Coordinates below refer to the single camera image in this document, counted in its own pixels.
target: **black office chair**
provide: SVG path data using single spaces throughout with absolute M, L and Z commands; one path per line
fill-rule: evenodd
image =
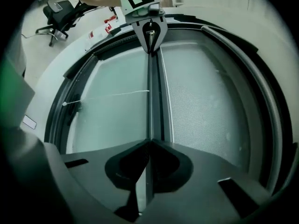
M 73 7 L 68 0 L 58 2 L 57 4 L 48 3 L 48 5 L 43 8 L 43 13 L 48 18 L 48 26 L 37 29 L 36 33 L 39 33 L 41 30 L 52 29 L 52 34 L 59 31 L 64 34 L 67 39 L 69 35 L 66 31 L 76 26 L 77 20 L 84 16 L 84 13 L 96 8 L 96 6 L 90 6 L 85 3 L 81 3 L 80 1 L 76 7 Z M 51 36 L 51 41 L 49 43 L 49 46 L 51 47 L 53 46 L 53 39 L 54 36 Z

